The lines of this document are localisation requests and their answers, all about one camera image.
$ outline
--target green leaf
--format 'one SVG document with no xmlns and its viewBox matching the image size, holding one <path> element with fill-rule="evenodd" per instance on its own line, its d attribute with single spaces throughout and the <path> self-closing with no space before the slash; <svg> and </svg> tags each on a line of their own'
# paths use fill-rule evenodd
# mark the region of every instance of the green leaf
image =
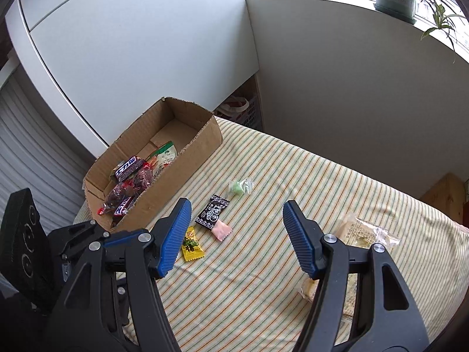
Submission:
<svg viewBox="0 0 469 352">
<path fill-rule="evenodd" d="M 451 29 L 451 30 L 455 31 L 455 30 L 454 30 L 454 27 L 449 26 L 449 25 L 441 25 L 441 26 L 440 26 L 440 29 Z"/>
<path fill-rule="evenodd" d="M 423 40 L 425 37 L 429 36 L 431 32 L 438 30 L 438 28 L 430 28 L 425 30 L 425 32 L 422 34 L 422 37 L 420 38 L 420 41 Z"/>
<path fill-rule="evenodd" d="M 466 18 L 464 16 L 461 16 L 460 14 L 449 14 L 446 17 L 459 17 L 459 18 Z"/>
<path fill-rule="evenodd" d="M 454 48 L 454 42 L 449 35 L 448 35 L 448 39 L 449 39 L 449 42 L 451 42 L 451 46 L 453 47 L 453 52 L 454 52 L 453 64 L 454 64 L 454 62 L 456 62 L 456 49 Z"/>
</svg>

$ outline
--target plastic bag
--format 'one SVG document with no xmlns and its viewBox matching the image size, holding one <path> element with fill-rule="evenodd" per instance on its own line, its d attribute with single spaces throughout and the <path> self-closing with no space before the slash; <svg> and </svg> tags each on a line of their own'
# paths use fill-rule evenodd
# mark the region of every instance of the plastic bag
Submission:
<svg viewBox="0 0 469 352">
<path fill-rule="evenodd" d="M 400 239 L 389 234 L 386 229 L 373 225 L 371 222 L 361 220 L 351 212 L 345 215 L 340 226 L 334 231 L 334 235 L 346 245 L 365 249 L 369 249 L 374 243 L 381 243 L 389 253 L 400 243 Z M 357 274 L 349 274 L 345 293 L 343 319 L 350 320 L 353 317 L 356 299 L 356 282 Z M 304 299 L 312 302 L 318 283 L 318 280 L 311 279 L 305 274 L 301 284 L 297 287 L 297 291 Z"/>
<path fill-rule="evenodd" d="M 153 170 L 153 180 L 155 180 L 159 174 L 174 161 L 176 156 L 176 147 L 172 141 L 169 141 L 147 158 L 147 162 Z"/>
<path fill-rule="evenodd" d="M 241 181 L 230 181 L 228 191 L 233 194 L 242 196 L 243 194 L 251 194 L 254 189 L 254 181 L 250 177 L 246 177 Z"/>
<path fill-rule="evenodd" d="M 98 214 L 103 215 L 116 209 L 120 203 L 129 196 L 134 195 L 132 180 L 119 182 L 106 196 L 103 206 L 98 209 Z"/>
<path fill-rule="evenodd" d="M 243 97 L 230 95 L 217 110 L 226 115 L 232 121 L 239 118 L 243 112 L 249 108 L 249 101 Z"/>
<path fill-rule="evenodd" d="M 145 163 L 142 169 L 133 178 L 134 192 L 136 196 L 140 196 L 153 181 L 153 171 L 148 163 Z"/>
</svg>

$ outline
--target wrapped candy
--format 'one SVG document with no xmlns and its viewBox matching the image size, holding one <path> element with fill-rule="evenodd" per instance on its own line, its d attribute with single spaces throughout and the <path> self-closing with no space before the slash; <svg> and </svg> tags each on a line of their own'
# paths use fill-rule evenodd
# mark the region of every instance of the wrapped candy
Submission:
<svg viewBox="0 0 469 352">
<path fill-rule="evenodd" d="M 230 181 L 228 184 L 228 191 L 235 195 L 242 196 L 243 194 L 251 194 L 254 188 L 254 181 L 250 177 L 246 177 L 241 181 Z"/>
<path fill-rule="evenodd" d="M 114 210 L 127 196 L 133 195 L 133 182 L 119 182 L 106 196 L 104 204 L 98 209 L 98 214 L 103 215 Z"/>
<path fill-rule="evenodd" d="M 210 229 L 219 241 L 223 241 L 232 231 L 231 227 L 218 219 L 222 210 L 225 209 L 229 203 L 230 202 L 225 198 L 214 194 L 210 197 L 208 205 L 196 218 L 196 222 Z"/>
<path fill-rule="evenodd" d="M 132 156 L 124 164 L 118 166 L 114 172 L 114 177 L 118 182 L 123 182 L 131 177 L 133 173 L 138 171 L 144 164 L 145 160 L 138 157 Z"/>
<path fill-rule="evenodd" d="M 140 196 L 141 193 L 147 189 L 153 180 L 153 172 L 148 163 L 145 163 L 142 169 L 140 169 L 135 177 L 133 178 L 133 186 L 136 196 Z"/>
<path fill-rule="evenodd" d="M 184 255 L 186 262 L 205 256 L 205 253 L 196 238 L 196 232 L 193 226 L 188 227 L 184 240 L 182 241 L 182 254 Z"/>
<path fill-rule="evenodd" d="M 124 218 L 130 208 L 134 205 L 136 199 L 136 197 L 127 197 L 120 203 L 114 212 L 111 228 L 116 227 L 120 220 Z"/>
</svg>

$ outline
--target striped bedsheet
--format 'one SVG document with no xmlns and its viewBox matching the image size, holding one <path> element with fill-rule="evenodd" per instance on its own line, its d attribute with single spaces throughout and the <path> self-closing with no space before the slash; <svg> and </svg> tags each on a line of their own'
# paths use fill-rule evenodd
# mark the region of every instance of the striped bedsheet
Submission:
<svg viewBox="0 0 469 352">
<path fill-rule="evenodd" d="M 219 242 L 195 225 L 205 257 L 184 262 L 180 253 L 173 270 L 158 281 L 182 351 L 292 350 L 311 304 L 298 293 L 305 274 L 282 223 L 282 205 L 289 199 L 325 233 L 334 232 L 353 211 L 400 238 L 392 257 L 430 340 L 439 334 L 469 283 L 469 236 L 460 225 L 325 158 L 235 123 L 218 122 L 222 146 L 155 218 L 168 215 L 179 197 L 191 201 L 192 220 L 213 193 L 231 200 L 220 219 L 233 232 Z M 253 194 L 230 197 L 227 182 L 248 176 L 255 180 Z M 90 218 L 85 203 L 75 223 Z M 132 322 L 126 333 L 137 341 Z M 349 323 L 343 322 L 337 342 L 348 334 Z"/>
</svg>

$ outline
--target black candy wrapper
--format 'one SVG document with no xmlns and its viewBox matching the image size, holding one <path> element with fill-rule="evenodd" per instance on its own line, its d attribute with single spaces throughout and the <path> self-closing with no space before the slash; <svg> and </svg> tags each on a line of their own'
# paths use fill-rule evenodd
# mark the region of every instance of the black candy wrapper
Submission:
<svg viewBox="0 0 469 352">
<path fill-rule="evenodd" d="M 197 216 L 196 222 L 206 228 L 213 230 L 218 217 L 223 209 L 225 209 L 230 202 L 216 194 L 210 197 L 210 202 L 204 210 Z"/>
</svg>

